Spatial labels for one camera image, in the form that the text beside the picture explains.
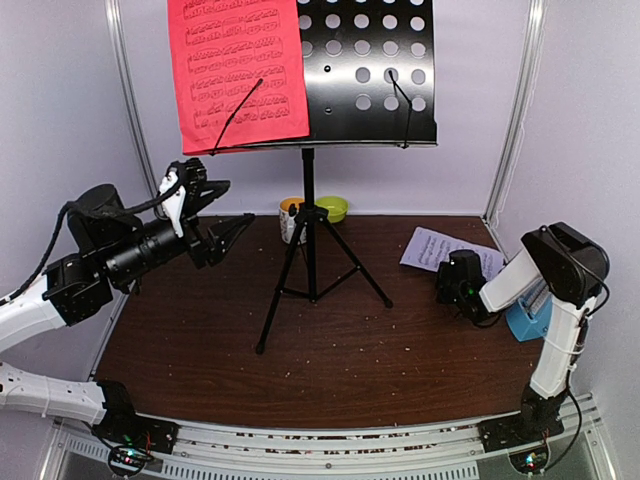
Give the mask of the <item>blue metronome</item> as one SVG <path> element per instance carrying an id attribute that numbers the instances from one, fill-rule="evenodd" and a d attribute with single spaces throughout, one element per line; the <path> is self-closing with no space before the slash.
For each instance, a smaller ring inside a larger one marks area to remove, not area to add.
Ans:
<path id="1" fill-rule="evenodd" d="M 519 297 L 507 310 L 507 325 L 519 342 L 542 338 L 549 328 L 551 309 L 549 289 L 539 286 Z"/>

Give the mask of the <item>red sheet music paper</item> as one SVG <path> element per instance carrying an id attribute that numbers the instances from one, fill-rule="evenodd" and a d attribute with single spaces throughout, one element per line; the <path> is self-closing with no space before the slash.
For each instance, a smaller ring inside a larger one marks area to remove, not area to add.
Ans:
<path id="1" fill-rule="evenodd" d="M 169 42 L 182 150 L 310 133 L 294 1 L 170 1 Z"/>

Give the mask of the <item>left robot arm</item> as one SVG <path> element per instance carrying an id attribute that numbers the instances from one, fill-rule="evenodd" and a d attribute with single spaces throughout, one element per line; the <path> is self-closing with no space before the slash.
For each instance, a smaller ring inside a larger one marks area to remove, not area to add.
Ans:
<path id="1" fill-rule="evenodd" d="M 222 220 L 202 233 L 199 211 L 224 195 L 227 181 L 198 181 L 174 187 L 163 208 L 166 217 L 142 223 L 125 210 L 112 184 L 98 185 L 62 209 L 77 252 L 46 267 L 1 301 L 1 348 L 8 350 L 40 333 L 71 327 L 93 317 L 113 299 L 128 294 L 142 277 L 188 255 L 198 268 L 220 263 L 254 221 L 252 214 Z M 73 382 L 1 365 L 1 406 L 7 410 L 58 416 L 105 426 L 123 444 L 144 433 L 126 387 L 117 381 Z"/>

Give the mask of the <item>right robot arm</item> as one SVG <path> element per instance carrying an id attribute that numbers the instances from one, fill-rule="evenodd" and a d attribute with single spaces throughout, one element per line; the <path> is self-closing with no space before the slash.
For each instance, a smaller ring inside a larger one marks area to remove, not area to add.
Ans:
<path id="1" fill-rule="evenodd" d="M 483 276 L 477 253 L 452 251 L 438 266 L 436 299 L 456 306 L 478 325 L 507 310 L 536 284 L 548 287 L 551 316 L 544 346 L 512 423 L 517 438 L 530 442 L 557 418 L 568 396 L 598 297 L 610 292 L 605 283 L 610 261 L 601 246 L 565 222 L 530 231 L 521 243 L 521 250 L 491 280 Z"/>

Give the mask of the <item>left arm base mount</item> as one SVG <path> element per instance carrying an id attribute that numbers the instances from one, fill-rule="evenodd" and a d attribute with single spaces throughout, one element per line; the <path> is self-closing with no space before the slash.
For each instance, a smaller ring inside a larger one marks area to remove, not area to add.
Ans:
<path id="1" fill-rule="evenodd" d="M 156 455 L 173 452 L 179 426 L 147 417 L 132 423 L 113 422 L 90 425 L 90 432 L 107 448 L 107 466 L 119 477 L 140 474 Z"/>

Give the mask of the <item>white sheet music paper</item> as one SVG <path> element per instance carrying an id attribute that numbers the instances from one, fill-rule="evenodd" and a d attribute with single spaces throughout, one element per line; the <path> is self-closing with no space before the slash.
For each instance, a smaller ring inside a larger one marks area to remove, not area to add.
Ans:
<path id="1" fill-rule="evenodd" d="M 436 272 L 439 264 L 449 260 L 455 250 L 469 249 L 477 253 L 487 280 L 494 278 L 505 264 L 504 255 L 490 247 L 470 243 L 434 230 L 417 227 L 400 259 L 400 264 Z"/>

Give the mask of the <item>black music stand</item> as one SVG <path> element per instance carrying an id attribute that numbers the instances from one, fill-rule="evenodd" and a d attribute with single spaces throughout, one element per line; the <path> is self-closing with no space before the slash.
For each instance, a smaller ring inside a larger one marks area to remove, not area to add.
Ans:
<path id="1" fill-rule="evenodd" d="M 259 142 L 249 150 L 297 148 L 301 152 L 304 203 L 295 217 L 294 241 L 306 241 L 308 287 L 287 287 L 296 244 L 291 244 L 274 288 L 255 351 L 262 354 L 282 295 L 317 302 L 316 229 L 324 227 L 352 262 L 334 290 L 361 274 L 384 306 L 393 302 L 315 202 L 314 159 L 319 147 L 434 146 L 434 4 L 431 1 L 299 1 L 310 133 Z"/>

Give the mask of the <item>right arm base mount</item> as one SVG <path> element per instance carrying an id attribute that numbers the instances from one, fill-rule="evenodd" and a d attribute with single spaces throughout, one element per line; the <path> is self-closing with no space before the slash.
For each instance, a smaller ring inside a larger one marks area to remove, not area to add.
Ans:
<path id="1" fill-rule="evenodd" d="M 564 426 L 561 421 L 553 421 L 550 427 L 530 430 L 513 415 L 482 421 L 478 432 L 486 453 L 505 450 L 516 472 L 535 475 L 541 474 L 551 460 L 548 440 L 562 434 Z"/>

